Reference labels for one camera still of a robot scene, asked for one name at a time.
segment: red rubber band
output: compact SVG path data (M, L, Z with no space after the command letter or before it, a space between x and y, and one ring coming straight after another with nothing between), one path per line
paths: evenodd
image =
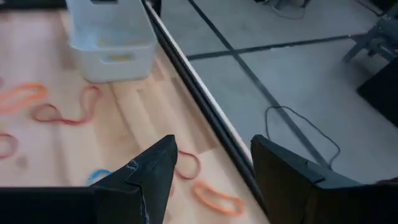
M0 154L0 159L7 159L17 152L18 140L14 136L6 133L0 133L0 137L7 138L10 145L10 150L8 153Z
M179 176L181 179L184 179L184 180L193 180L193 179L197 178L199 173L200 173L200 171L201 171L201 164L200 164L199 158L196 155L192 154L192 153L185 152L185 151L182 151L182 150L178 150L178 153L180 153L180 154L182 154L184 156L192 157L193 160L195 161L195 163L197 164L197 168L195 169L193 175L191 175L191 176L187 176L185 174L182 174L177 168L175 168L175 170L174 170L175 174L177 176Z
M93 100L90 102L90 104L88 105L88 109L86 109L85 104L84 104L84 95L85 95L86 92L88 92L90 90L95 91L96 95L93 98ZM81 107L81 110L82 110L81 119L79 119L79 120L72 120L72 119L63 118L62 115L61 115L61 112L57 109L57 107L55 107L54 105L52 105L50 103L45 103L45 104L36 106L30 112L30 115L31 115L32 119L34 119L35 121L38 121L38 122L42 122L42 123L61 122L63 124L73 125L73 126L85 124L85 123L91 121L91 119L93 119L95 104L99 100L101 95L102 95L101 94L101 90L97 86L86 86L86 87L84 87L84 89L81 91L81 95L80 95L80 99L79 99L80 107ZM42 110L46 109L46 108L52 109L54 111L54 115L51 118L49 118L49 119L41 119L41 118L39 118L39 113Z
M169 198L172 197L174 194L174 184L172 182L172 186L170 187L170 193L169 193Z

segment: white plastic bin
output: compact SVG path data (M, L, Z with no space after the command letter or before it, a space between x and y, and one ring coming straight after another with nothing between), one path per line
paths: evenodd
M70 46L84 76L95 83L145 78L157 43L141 0L67 0Z

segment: table edge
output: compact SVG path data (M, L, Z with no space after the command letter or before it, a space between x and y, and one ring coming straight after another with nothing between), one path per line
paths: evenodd
M155 13L153 8L151 8L149 3L144 4L144 7L155 30L160 46L163 48L199 109L209 122L212 130L215 132L218 140L236 166L245 184L249 187L257 203L262 208L263 212L266 213L261 191L254 178L249 149L198 76L191 63L183 54L176 41L170 35L160 17Z

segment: yellow label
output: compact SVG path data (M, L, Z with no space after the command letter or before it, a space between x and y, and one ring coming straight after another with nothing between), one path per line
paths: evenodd
M110 55L109 59L113 60L113 61L117 61L117 62L123 62L123 61L127 61L127 60L132 60L132 55L131 54Z

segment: orange rubber band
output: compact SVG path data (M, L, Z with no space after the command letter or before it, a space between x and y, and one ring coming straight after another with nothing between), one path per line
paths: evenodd
M220 198L225 198L227 200L230 200L232 202L234 202L237 205L237 209L236 210L230 210L227 208L223 208L217 204L214 204L212 202L210 202L209 200L207 200L204 196L202 196L202 194L200 193L200 190L207 190L210 193L216 195L217 197ZM193 195L196 196L197 199L199 199L199 201L201 203L203 203L204 205L206 205L207 207L216 210L217 212L221 212L224 213L226 215L242 215L243 211L244 211L244 202L242 201L242 199L237 198L237 197L232 197L230 195L226 195L222 192L218 192L214 189L212 189L208 184L204 183L204 182L196 182L193 185Z
M0 95L0 102L4 102L9 100L12 97L15 97L19 92L22 91L34 91L31 95L23 97L23 99L11 103L10 105L0 105L0 114L4 113L12 113L15 110L21 109L22 107L28 105L29 103L40 100L47 96L47 87L40 83L26 83L23 85L19 85L14 87L13 89L9 90Z

